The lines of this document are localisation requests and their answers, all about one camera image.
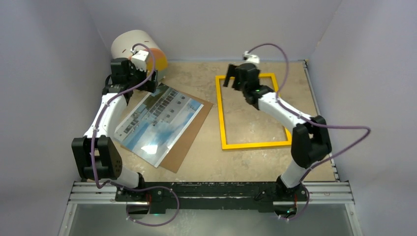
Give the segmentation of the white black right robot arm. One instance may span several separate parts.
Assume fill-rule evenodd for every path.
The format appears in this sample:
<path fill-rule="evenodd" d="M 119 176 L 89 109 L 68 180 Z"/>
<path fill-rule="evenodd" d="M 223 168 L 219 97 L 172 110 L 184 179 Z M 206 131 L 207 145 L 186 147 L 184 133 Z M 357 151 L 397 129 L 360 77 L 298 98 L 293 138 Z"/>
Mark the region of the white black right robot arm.
<path fill-rule="evenodd" d="M 313 164 L 332 151 L 326 120 L 322 116 L 305 114 L 277 96 L 270 87 L 260 84 L 260 70 L 253 63 L 229 64 L 223 86 L 233 78 L 232 88 L 241 91 L 245 101 L 255 109 L 278 120 L 292 136 L 292 161 L 277 178 L 276 193 L 282 200 L 290 199 L 296 187 Z"/>

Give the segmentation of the white orange yellow drawer cabinet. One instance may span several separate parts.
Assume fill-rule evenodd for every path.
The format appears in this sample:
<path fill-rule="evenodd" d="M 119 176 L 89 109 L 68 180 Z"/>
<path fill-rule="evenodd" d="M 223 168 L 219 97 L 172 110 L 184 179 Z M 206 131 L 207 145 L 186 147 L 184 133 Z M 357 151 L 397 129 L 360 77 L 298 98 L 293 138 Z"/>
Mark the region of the white orange yellow drawer cabinet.
<path fill-rule="evenodd" d="M 150 48 L 155 57 L 155 69 L 157 70 L 157 79 L 161 81 L 166 77 L 168 60 L 165 53 L 160 49 L 151 36 L 143 30 L 131 30 L 119 35 L 111 45 L 111 54 L 114 59 L 128 58 L 131 59 L 132 46 L 141 43 Z"/>

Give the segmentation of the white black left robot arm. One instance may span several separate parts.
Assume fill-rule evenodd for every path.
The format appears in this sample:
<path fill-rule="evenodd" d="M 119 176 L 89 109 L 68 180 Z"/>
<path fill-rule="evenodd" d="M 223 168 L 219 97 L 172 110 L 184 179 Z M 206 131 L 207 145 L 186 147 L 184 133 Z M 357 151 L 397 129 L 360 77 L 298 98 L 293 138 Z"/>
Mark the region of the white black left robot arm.
<path fill-rule="evenodd" d="M 111 60 L 110 68 L 99 111 L 87 132 L 73 139 L 71 147 L 81 178 L 95 180 L 98 188 L 104 186 L 100 180 L 128 188 L 128 196 L 141 201 L 147 194 L 144 179 L 140 173 L 123 166 L 112 138 L 133 91 L 155 92 L 158 71 L 155 67 L 139 68 L 128 58 Z"/>

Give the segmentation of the brown frame backing board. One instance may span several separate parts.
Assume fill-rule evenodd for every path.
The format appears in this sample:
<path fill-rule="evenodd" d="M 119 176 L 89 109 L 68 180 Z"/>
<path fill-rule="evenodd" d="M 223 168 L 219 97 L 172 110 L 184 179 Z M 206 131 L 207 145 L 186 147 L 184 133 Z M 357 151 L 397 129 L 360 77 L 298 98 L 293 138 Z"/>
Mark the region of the brown frame backing board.
<path fill-rule="evenodd" d="M 184 94 L 189 95 L 191 98 L 199 102 L 202 102 L 204 106 L 159 165 L 173 173 L 178 172 L 181 164 L 184 161 L 184 158 L 186 157 L 189 149 L 191 148 L 197 134 L 199 133 L 204 121 L 206 120 L 207 115 L 209 114 L 213 106 L 211 102 L 202 100 L 187 93 Z"/>

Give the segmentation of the yellow wooden picture frame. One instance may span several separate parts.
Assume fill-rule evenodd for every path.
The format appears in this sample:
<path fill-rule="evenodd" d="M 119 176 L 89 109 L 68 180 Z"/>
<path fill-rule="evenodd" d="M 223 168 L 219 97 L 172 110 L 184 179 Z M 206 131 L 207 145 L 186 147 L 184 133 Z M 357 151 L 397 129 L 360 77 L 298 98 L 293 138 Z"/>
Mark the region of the yellow wooden picture frame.
<path fill-rule="evenodd" d="M 222 150 L 244 150 L 244 149 L 261 149 L 261 148 L 280 148 L 290 147 L 292 143 L 292 135 L 287 128 L 283 128 L 286 135 L 285 141 L 260 142 L 260 143 L 246 143 L 246 144 L 228 144 L 226 139 L 226 129 L 224 120 L 224 111 L 222 104 L 221 82 L 226 78 L 225 75 L 215 76 L 216 97 L 218 106 L 218 119 L 220 128 L 220 138 Z"/>

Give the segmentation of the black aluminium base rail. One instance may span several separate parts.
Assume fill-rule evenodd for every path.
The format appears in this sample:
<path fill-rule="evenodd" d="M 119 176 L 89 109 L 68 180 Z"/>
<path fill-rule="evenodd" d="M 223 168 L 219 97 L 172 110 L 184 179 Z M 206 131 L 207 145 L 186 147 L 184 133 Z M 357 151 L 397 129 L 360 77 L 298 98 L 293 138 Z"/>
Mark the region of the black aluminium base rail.
<path fill-rule="evenodd" d="M 352 204 L 354 198 L 346 182 L 306 182 L 293 192 L 278 190 L 269 182 L 146 182 L 145 192 L 131 192 L 92 182 L 74 183 L 69 203 L 136 206 L 150 214 L 172 209 L 256 210 L 278 215 L 299 213 L 305 204 Z"/>

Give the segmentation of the building and sky photo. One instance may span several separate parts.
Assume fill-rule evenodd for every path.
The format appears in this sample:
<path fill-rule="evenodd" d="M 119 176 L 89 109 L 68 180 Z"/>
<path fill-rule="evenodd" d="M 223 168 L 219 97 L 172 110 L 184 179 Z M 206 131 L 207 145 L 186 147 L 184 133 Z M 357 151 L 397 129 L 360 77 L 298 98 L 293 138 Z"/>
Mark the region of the building and sky photo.
<path fill-rule="evenodd" d="M 117 126 L 114 139 L 158 167 L 203 106 L 189 95 L 160 84 Z"/>

